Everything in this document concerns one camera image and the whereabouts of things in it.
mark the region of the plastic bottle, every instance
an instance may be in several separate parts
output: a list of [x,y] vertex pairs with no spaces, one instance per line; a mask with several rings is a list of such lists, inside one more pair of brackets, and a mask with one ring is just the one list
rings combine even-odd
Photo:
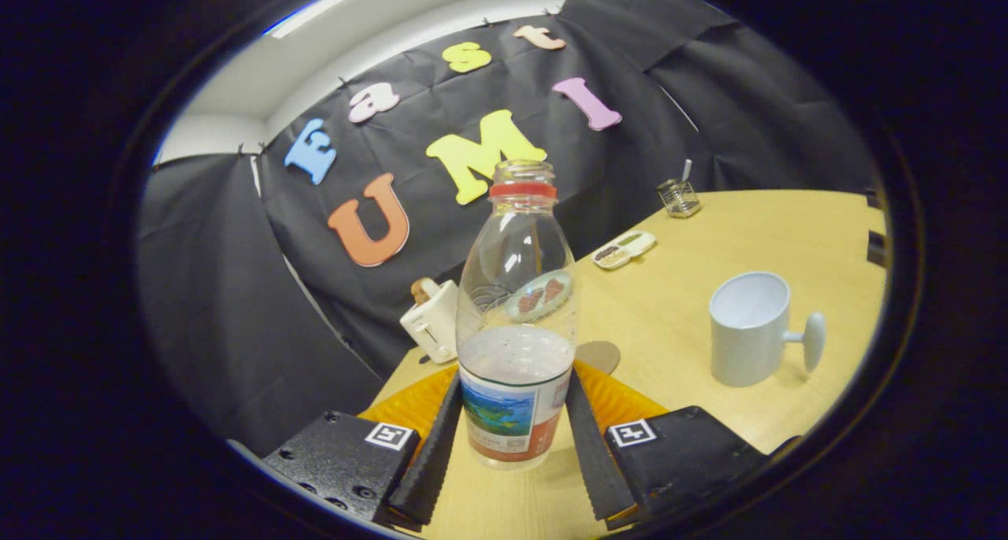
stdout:
[[545,460],[578,335],[574,257],[553,218],[552,166],[497,164],[493,213],[459,283],[456,343],[469,441],[483,464]]

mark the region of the small plate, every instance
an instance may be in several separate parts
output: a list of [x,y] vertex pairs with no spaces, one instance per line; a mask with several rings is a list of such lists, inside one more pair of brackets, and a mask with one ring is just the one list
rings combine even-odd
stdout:
[[519,288],[505,306],[512,320],[533,321],[551,314],[570,295],[571,275],[566,271],[553,271],[540,275]]
[[606,243],[592,254],[592,261],[602,268],[620,268],[657,243],[648,232],[630,231]]

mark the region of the mug handle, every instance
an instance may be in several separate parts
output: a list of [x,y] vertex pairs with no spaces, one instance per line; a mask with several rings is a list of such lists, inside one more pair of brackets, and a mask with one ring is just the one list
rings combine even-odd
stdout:
[[805,332],[785,331],[784,342],[800,342],[805,349],[805,371],[814,371],[826,347],[826,316],[814,311],[805,321]]

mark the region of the black curtain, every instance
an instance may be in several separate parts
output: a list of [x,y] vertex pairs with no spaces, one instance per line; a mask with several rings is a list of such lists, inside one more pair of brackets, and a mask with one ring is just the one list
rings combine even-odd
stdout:
[[[549,28],[549,36],[563,38],[565,48],[537,48],[515,38],[524,24]],[[468,74],[450,70],[442,52],[464,41],[478,42],[491,53],[491,62]],[[622,114],[621,123],[591,130],[579,107],[551,91],[569,78],[584,78],[597,98]],[[392,85],[399,104],[365,123],[351,123],[350,99],[378,82]],[[353,78],[267,145],[261,158],[262,194],[283,253],[333,324],[382,375],[414,346],[398,323],[412,304],[411,283],[425,275],[458,279],[491,210],[485,194],[460,206],[450,173],[425,150],[450,134],[481,142],[480,121],[497,110],[510,110],[528,141],[546,150],[556,173],[555,215],[576,257],[659,210],[655,185],[680,174],[686,157],[710,157],[698,132],[655,81],[562,17],[526,17],[462,30]],[[318,185],[306,171],[284,164],[314,118],[324,121],[322,131],[338,152]],[[385,217],[362,192],[386,171],[394,175],[392,187],[409,218],[409,238],[385,263],[362,267],[350,259],[327,221],[343,202],[357,199],[365,231],[382,239],[388,231]],[[705,176],[709,169],[695,171]]]
[[154,167],[137,240],[154,350],[221,437],[265,455],[327,409],[363,410],[381,388],[287,270],[248,156]]
[[566,0],[579,24],[662,86],[712,152],[699,189],[863,192],[874,159],[838,100],[749,27],[699,0]]

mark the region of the wire basket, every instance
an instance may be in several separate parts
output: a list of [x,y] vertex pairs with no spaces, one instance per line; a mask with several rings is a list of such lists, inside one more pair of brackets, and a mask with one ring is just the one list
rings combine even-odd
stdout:
[[658,196],[672,218],[688,218],[700,211],[700,199],[688,180],[669,178],[655,189],[658,189]]

